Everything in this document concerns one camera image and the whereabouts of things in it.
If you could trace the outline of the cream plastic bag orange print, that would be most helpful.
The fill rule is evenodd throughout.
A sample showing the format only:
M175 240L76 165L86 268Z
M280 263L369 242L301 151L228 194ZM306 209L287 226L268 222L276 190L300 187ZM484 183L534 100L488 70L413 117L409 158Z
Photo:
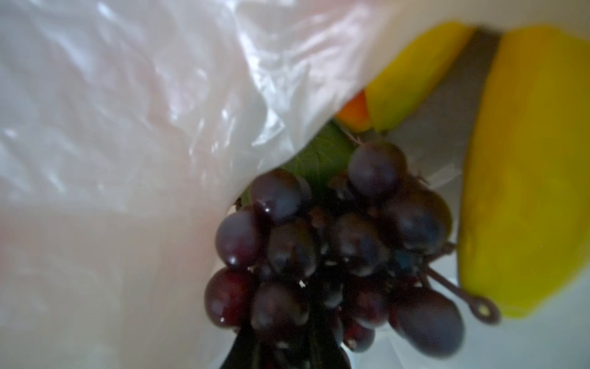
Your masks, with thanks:
M447 19L589 36L587 1L4 1L1 366L218 368L219 222Z

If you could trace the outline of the dark grape bunch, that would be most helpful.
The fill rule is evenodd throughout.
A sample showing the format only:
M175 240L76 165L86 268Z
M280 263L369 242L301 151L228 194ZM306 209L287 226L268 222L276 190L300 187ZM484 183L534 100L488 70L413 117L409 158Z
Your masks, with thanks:
M285 169L257 177L250 201L219 225L224 267L207 283L204 307L236 332L225 368L349 368L388 324L422 355L461 349L464 301L484 324L502 315L433 270L450 254L452 216L404 153L359 145L319 201Z
M298 153L265 164L234 202L244 207L302 208L319 201L327 181L347 169L356 148L335 121L329 121Z

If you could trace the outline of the red yellow mango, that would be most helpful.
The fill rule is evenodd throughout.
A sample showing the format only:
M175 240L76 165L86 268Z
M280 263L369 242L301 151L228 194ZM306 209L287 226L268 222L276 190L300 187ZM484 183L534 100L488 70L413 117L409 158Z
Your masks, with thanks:
M355 134L363 133L373 127L367 109L364 90L356 94L342 109L336 113L335 120Z

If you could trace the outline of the yellow banana bunch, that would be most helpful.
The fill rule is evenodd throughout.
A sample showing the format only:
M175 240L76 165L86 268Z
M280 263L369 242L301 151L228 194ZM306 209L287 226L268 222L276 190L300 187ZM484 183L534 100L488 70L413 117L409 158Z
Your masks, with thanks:
M459 144L459 280L525 318L589 262L589 42L554 26L447 22L364 89L375 130L433 127Z

